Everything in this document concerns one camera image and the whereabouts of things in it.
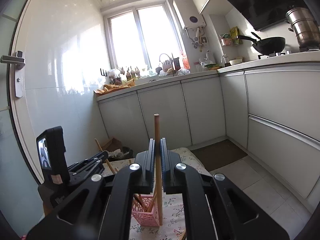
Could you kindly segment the white bowl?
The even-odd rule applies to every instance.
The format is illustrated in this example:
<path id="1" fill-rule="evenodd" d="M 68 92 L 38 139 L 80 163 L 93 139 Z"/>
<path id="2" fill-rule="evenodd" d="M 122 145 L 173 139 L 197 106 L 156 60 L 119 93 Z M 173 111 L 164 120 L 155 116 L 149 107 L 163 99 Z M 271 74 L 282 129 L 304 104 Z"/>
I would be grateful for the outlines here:
<path id="1" fill-rule="evenodd" d="M 231 66 L 236 65 L 236 64 L 241 64 L 242 59 L 234 59 L 234 60 L 231 60 L 229 63 Z"/>

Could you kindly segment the window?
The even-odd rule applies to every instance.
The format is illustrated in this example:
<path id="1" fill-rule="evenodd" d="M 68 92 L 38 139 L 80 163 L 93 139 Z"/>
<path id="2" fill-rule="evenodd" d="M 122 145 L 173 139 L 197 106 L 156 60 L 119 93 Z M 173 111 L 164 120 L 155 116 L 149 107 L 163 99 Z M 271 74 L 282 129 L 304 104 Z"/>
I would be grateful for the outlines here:
<path id="1" fill-rule="evenodd" d="M 112 68 L 154 71 L 169 59 L 183 66 L 183 42 L 167 0 L 126 4 L 104 20 Z"/>

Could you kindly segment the brown paper bag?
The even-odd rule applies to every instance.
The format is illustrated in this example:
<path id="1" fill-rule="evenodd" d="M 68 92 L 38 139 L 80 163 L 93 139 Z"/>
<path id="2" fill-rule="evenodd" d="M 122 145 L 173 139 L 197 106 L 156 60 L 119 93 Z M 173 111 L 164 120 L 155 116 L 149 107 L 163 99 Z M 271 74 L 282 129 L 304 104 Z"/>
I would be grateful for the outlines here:
<path id="1" fill-rule="evenodd" d="M 102 147 L 103 150 L 108 152 L 114 152 L 115 150 L 123 150 L 121 141 L 116 138 L 109 139 Z"/>

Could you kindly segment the dark floor mat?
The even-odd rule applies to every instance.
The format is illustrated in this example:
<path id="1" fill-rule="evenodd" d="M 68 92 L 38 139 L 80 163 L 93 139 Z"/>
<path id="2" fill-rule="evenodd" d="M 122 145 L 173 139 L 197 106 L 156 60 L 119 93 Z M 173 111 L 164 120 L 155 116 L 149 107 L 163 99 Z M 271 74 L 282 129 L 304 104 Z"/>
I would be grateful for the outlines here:
<path id="1" fill-rule="evenodd" d="M 209 172 L 247 156 L 241 148 L 228 139 L 196 150 L 191 150 L 191 152 Z"/>

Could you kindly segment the stainless steel steamer pot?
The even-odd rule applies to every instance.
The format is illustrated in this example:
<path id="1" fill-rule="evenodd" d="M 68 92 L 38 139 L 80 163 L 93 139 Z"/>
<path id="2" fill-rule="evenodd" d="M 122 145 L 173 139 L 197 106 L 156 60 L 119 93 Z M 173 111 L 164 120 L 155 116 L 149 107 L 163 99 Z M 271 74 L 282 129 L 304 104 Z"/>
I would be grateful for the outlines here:
<path id="1" fill-rule="evenodd" d="M 319 48 L 319 27 L 309 9 L 293 8 L 286 13 L 286 18 L 301 49 Z"/>

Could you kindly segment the yellow cloth on counter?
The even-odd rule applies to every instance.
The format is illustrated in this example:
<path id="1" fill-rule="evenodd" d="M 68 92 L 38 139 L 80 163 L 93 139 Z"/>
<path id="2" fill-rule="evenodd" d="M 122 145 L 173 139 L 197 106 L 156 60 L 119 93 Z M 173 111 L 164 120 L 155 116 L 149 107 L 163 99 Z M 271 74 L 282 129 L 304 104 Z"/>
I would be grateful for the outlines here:
<path id="1" fill-rule="evenodd" d="M 125 82 L 124 84 L 121 84 L 121 85 L 113 85 L 113 84 L 104 84 L 103 87 L 101 89 L 96 89 L 94 90 L 94 93 L 96 96 L 102 96 L 102 95 L 105 95 L 105 94 L 110 94 L 110 93 L 113 93 L 113 92 L 116 92 L 116 91 L 119 91 L 119 90 L 123 90 L 123 89 L 126 89 L 126 88 L 131 88 L 131 87 L 134 87 L 136 84 L 135 84 L 135 80 L 134 79 L 131 79 L 127 82 Z"/>

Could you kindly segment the floral tablecloth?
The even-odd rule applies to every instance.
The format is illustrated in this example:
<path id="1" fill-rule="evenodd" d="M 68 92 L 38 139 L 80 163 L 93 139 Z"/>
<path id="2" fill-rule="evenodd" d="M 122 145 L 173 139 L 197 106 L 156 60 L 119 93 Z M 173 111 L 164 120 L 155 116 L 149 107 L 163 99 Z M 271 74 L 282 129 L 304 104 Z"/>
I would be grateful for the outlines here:
<path id="1" fill-rule="evenodd" d="M 210 175 L 200 160 L 187 148 L 173 150 L 181 161 L 199 173 Z M 181 194 L 163 194 L 163 225 L 159 228 L 141 226 L 135 218 L 131 219 L 129 239 L 180 239 L 185 231 L 184 208 Z"/>

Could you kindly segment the pink perforated utensil holder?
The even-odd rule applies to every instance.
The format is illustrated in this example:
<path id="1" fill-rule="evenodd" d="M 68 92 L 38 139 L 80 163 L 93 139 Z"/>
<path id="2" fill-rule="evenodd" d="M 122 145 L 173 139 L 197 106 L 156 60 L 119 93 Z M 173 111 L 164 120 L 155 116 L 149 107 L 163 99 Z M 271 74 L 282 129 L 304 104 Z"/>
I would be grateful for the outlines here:
<path id="1" fill-rule="evenodd" d="M 132 217 L 141 226 L 159 227 L 157 202 L 153 196 L 134 198 L 132 204 Z"/>

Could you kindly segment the black wok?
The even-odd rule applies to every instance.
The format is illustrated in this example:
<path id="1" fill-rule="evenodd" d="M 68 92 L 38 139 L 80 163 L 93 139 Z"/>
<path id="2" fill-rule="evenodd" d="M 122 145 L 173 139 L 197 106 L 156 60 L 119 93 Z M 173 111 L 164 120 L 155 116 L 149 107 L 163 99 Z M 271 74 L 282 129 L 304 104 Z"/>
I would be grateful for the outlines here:
<path id="1" fill-rule="evenodd" d="M 286 40 L 284 37 L 276 36 L 262 39 L 254 32 L 251 32 L 251 34 L 254 35 L 257 40 L 245 35 L 238 35 L 236 38 L 251 41 L 252 47 L 262 55 L 281 53 L 285 48 Z"/>

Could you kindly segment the gas stove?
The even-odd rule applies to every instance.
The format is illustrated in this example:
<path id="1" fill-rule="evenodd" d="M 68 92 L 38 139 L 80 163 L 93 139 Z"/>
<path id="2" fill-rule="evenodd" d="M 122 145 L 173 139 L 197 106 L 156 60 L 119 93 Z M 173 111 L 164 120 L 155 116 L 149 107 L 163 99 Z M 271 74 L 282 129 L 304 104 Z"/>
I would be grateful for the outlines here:
<path id="1" fill-rule="evenodd" d="M 290 55 L 294 53 L 304 53 L 304 52 L 319 52 L 319 47 L 307 47 L 307 48 L 299 48 L 299 51 L 284 49 L 281 53 L 272 53 L 269 55 L 258 55 L 258 59 L 267 59 L 269 57 L 282 56 L 282 55 Z"/>

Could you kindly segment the white water heater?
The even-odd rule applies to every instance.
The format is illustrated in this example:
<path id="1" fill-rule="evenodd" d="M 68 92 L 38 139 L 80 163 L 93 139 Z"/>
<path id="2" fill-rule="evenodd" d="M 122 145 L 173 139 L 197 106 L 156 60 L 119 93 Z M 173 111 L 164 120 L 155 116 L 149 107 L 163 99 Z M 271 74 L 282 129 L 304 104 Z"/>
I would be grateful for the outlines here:
<path id="1" fill-rule="evenodd" d="M 173 6 L 182 29 L 206 26 L 203 16 L 199 14 L 192 0 L 173 0 Z"/>

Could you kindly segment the wall spice rack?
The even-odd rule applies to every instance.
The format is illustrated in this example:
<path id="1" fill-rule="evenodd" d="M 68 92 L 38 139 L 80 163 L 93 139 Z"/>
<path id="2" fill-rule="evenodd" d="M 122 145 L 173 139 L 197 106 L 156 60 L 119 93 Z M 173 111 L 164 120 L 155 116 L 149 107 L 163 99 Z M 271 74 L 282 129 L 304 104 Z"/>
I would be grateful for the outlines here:
<path id="1" fill-rule="evenodd" d="M 242 40 L 237 38 L 237 36 L 240 35 L 239 28 L 232 27 L 228 33 L 220 34 L 220 42 L 222 46 L 239 46 L 243 44 Z"/>

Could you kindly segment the white lower kitchen cabinets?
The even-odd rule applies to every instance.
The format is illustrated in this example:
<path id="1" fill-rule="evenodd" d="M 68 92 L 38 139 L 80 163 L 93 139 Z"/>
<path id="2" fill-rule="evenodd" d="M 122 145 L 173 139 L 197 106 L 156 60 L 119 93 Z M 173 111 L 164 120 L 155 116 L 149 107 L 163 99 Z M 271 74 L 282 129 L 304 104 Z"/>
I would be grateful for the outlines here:
<path id="1" fill-rule="evenodd" d="M 319 201 L 319 64 L 236 67 L 124 89 L 97 99 L 107 134 L 135 152 L 154 114 L 170 149 L 229 138 L 296 196 Z"/>

